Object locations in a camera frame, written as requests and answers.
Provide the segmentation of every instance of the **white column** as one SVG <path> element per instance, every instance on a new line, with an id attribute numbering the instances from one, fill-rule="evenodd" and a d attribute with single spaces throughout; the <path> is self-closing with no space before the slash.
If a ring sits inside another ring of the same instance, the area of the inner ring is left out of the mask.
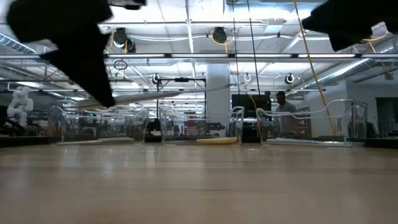
<path id="1" fill-rule="evenodd" d="M 207 88 L 217 88 L 229 84 L 227 64 L 207 65 Z M 231 90 L 210 91 L 207 93 L 207 114 L 226 114 L 231 110 Z"/>

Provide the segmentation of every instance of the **white wall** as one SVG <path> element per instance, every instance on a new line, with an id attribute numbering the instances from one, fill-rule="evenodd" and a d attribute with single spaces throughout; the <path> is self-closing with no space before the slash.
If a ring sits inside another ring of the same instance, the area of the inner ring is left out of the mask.
<path id="1" fill-rule="evenodd" d="M 376 98 L 398 97 L 398 88 L 394 85 L 347 85 L 348 98 L 368 104 L 368 122 L 372 122 L 377 129 L 377 103 Z"/>

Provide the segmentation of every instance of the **yellow object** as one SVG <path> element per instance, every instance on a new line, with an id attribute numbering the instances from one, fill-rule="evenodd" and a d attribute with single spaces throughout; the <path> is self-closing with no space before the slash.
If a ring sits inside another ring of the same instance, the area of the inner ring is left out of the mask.
<path id="1" fill-rule="evenodd" d="M 369 40 L 369 45 L 371 46 L 373 52 L 374 52 L 375 54 L 377 54 L 376 49 L 373 47 L 373 44 L 372 44 L 372 41 L 371 41 L 371 40 Z M 391 73 L 391 71 L 387 68 L 387 66 L 386 66 L 383 62 L 381 62 L 381 65 L 384 67 L 384 70 L 385 70 L 390 76 L 394 76 L 394 75 Z"/>
<path id="2" fill-rule="evenodd" d="M 363 39 L 365 41 L 375 41 L 375 40 L 380 40 L 386 37 L 386 35 L 388 34 L 388 30 L 386 31 L 386 33 L 384 35 L 382 35 L 381 37 L 378 38 L 374 38 L 374 39 Z"/>
<path id="3" fill-rule="evenodd" d="M 318 81 L 318 75 L 315 72 L 315 69 L 313 67 L 310 51 L 308 49 L 308 44 L 307 44 L 307 40 L 305 38 L 303 24 L 301 23 L 301 19 L 300 19 L 300 16 L 299 16 L 299 9 L 297 8 L 297 0 L 294 0 L 294 8 L 296 10 L 298 24 L 300 25 L 301 35 L 303 36 L 305 51 L 307 52 L 308 60 L 310 62 L 312 75 L 313 75 L 313 78 L 315 79 L 315 83 L 317 84 L 319 94 L 321 95 L 323 106 L 326 106 L 326 99 L 325 99 L 325 96 L 323 96 L 323 92 L 322 92 L 321 86 L 320 86 L 319 81 Z M 329 116 L 329 123 L 330 123 L 331 131 L 332 131 L 333 135 L 335 136 L 336 135 L 336 130 L 333 128 L 333 123 L 332 123 L 331 118 L 330 118 L 329 110 L 326 110 L 326 112 L 328 113 L 328 116 Z"/>
<path id="4" fill-rule="evenodd" d="M 197 139 L 199 144 L 234 144 L 238 138 L 210 138 L 210 139 Z"/>

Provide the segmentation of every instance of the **man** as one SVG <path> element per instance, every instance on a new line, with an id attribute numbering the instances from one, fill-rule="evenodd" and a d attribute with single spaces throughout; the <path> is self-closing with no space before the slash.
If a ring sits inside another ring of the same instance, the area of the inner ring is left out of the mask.
<path id="1" fill-rule="evenodd" d="M 276 100 L 278 101 L 278 108 L 276 108 L 276 112 L 278 113 L 296 113 L 296 107 L 286 101 L 286 96 L 283 91 L 278 92 L 276 94 Z M 277 124 L 279 124 L 279 132 L 280 134 L 285 136 L 295 136 L 297 133 L 295 132 L 296 128 L 296 119 L 291 115 L 279 116 L 279 119 L 276 120 Z"/>
<path id="2" fill-rule="evenodd" d="M 283 91 L 280 91 L 276 94 L 276 100 L 278 101 L 278 108 L 276 108 L 276 112 L 289 112 L 289 113 L 295 113 L 296 112 L 296 107 L 286 101 L 286 96 Z"/>

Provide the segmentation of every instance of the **white robot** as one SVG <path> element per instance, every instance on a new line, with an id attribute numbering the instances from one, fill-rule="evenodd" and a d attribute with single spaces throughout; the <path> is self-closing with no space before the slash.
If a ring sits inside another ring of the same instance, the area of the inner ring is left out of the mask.
<path id="1" fill-rule="evenodd" d="M 8 117 L 18 115 L 19 125 L 26 127 L 27 112 L 33 110 L 33 100 L 28 97 L 29 87 L 18 87 L 17 91 L 12 94 L 12 101 L 7 109 Z"/>

